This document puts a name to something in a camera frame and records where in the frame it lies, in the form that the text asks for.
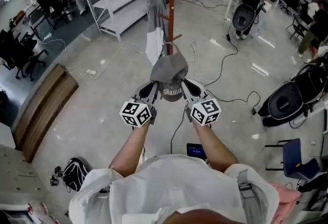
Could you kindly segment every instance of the human arm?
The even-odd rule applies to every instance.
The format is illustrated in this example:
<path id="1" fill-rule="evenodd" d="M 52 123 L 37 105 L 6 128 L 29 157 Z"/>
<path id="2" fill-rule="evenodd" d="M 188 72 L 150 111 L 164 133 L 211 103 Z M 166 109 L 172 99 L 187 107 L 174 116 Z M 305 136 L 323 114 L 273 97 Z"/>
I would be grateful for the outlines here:
<path id="1" fill-rule="evenodd" d="M 203 127 L 194 120 L 193 126 L 213 169 L 224 172 L 232 164 L 238 163 L 235 155 L 218 139 L 210 127 Z"/>
<path id="2" fill-rule="evenodd" d="M 134 128 L 128 140 L 109 164 L 110 169 L 115 170 L 123 177 L 134 174 L 141 156 L 142 147 L 145 144 L 149 124 L 150 120 L 141 128 Z"/>

